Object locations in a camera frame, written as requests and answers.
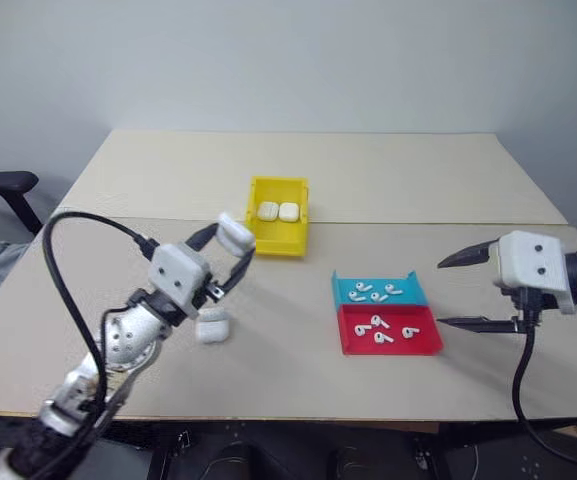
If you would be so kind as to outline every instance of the white earbud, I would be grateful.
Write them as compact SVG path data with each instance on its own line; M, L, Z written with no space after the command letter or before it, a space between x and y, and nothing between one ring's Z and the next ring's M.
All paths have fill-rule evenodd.
M373 302L381 303L381 302L383 302L384 300L386 300L387 298L388 298L388 295L379 295L378 292L373 292L373 293L370 294L370 299L371 299Z
M370 323L372 325L374 325L375 327L384 327L384 328L390 328L390 325L388 325L386 322L384 322L384 319L381 318L379 315L373 315L370 318Z
M386 292L389 293L390 295L401 295L402 293L404 293L403 290L397 290L392 283L389 283L384 288L386 289Z
M357 282L355 284L355 288L360 292L367 292L369 290L372 290L372 285L366 285L364 282Z
M355 335L358 337L363 337L366 334L366 330L370 330L372 325L355 325Z
M348 292L348 298L350 298L353 302L363 302L366 299L366 297L359 297L358 295L359 294L354 290Z
M401 334L404 338L412 338L414 337L415 333L419 333L421 330L414 327L404 327L401 329Z
M394 340L392 338L390 338L388 335L385 335L381 332L377 332L375 333L375 343L384 343L384 342L394 342Z

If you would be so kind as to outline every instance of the yellow tray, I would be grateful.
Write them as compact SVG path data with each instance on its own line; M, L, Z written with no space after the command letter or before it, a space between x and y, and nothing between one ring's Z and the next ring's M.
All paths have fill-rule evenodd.
M299 205L294 223L264 222L257 218L261 202L293 202ZM252 177L246 226L255 234L257 253L303 257L308 243L308 180L305 178Z

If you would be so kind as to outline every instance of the black cable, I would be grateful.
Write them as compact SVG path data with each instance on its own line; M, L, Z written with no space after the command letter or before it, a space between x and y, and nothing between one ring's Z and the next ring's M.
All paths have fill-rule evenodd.
M473 453L475 454L475 467L472 469L470 480L476 480L477 474L479 473L479 447L477 445L473 445L472 449Z
M40 479L50 471L52 471L55 467L57 467L64 459L66 459L69 455L71 455L86 439L88 434L92 431L95 426L95 422L104 411L105 406L105 397L108 388L108 377L106 374L106 365L105 365L105 352L102 354L101 349L97 348L95 340L86 325L86 322L75 303L75 300L72 298L70 291L66 287L63 277L61 276L61 272L59 271L59 267L57 266L57 262L55 260L55 254L52 245L52 235L55 228L55 225L59 223L61 220L66 218L84 218L87 220L93 220L96 222L100 222L116 228L117 230L125 233L126 235L130 236L135 242L137 242L142 250L144 255L147 255L148 251L154 250L156 242L153 240L148 240L137 232L131 230L130 228L122 225L121 223L115 222L106 217L102 217L100 215L95 215L92 213L86 212L63 212L55 215L52 217L48 223L46 223L43 231L43 240L42 240L42 248L44 253L44 259L46 261L46 266L48 267L48 272L50 273L50 277L61 296L61 299L66 305L70 316L75 322L77 326L77 330L81 334L81 337L88 347L90 354L95 362L95 366L97 367L97 372L99 374L99 379L97 382L97 387L95 389L95 396L94 396L94 403L91 412L86 416L84 421L81 424L77 433L72 437L72 441L70 444L62 450L62 452L55 457L52 461L44 465L40 470L35 472L31 479ZM103 341L105 343L105 329L102 329L101 335L103 336Z
M521 381L526 373L526 368L528 367L528 362L532 356L532 351L535 346L535 326L530 324L526 326L526 344L524 346L524 351L521 354L521 360L519 360L519 365L517 365L517 370L515 371L515 376L512 379L512 406L515 409L515 414L517 415L517 420L524 427L530 438L532 438L541 448L554 455L561 460L577 465L577 458L571 457L565 453L555 450L553 447L544 442L541 437L537 434L532 425L524 415L521 408L520 399L520 389Z

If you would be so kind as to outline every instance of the robotic arm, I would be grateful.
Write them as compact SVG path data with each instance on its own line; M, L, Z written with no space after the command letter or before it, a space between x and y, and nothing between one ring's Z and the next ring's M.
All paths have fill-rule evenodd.
M577 312L577 252L564 254L558 238L515 231L497 240L460 250L438 267L463 267L492 262L493 281L501 294L509 296L521 317L490 320L487 317L438 319L454 327L478 333L526 333L536 326L542 310L559 309L564 315Z
M81 216L96 219L67 212L51 222ZM213 237L239 258L223 284L213 279L210 265L199 253ZM156 361L173 328L186 317L196 318L209 298L221 300L243 278L254 255L253 235L225 214L185 243L159 245L143 237L135 241L150 257L148 278L155 288L138 289L125 307L104 314L96 339L105 364L103 408L95 408L103 375L91 352L44 402L19 444L0 454L0 480L68 477L124 405L139 374Z

